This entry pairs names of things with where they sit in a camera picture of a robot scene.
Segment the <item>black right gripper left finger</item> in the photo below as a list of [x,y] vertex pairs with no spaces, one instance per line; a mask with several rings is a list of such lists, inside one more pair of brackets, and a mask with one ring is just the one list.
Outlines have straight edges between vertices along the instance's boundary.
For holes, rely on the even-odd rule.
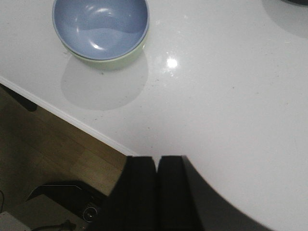
[[156,169],[149,156],[128,157],[123,172],[92,223],[94,231],[156,230]]

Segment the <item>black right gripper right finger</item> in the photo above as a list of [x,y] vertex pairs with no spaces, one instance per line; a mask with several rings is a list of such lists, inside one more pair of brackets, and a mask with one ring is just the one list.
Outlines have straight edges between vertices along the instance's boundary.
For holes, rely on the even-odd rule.
[[160,231],[266,231],[220,196],[185,156],[158,164]]

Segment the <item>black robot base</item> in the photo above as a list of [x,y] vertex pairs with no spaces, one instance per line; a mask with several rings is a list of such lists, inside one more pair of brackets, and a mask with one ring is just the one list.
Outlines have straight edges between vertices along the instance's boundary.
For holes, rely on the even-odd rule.
[[94,221],[107,198],[104,193],[80,180],[45,183],[36,187],[28,200],[40,195],[50,198],[87,223]]

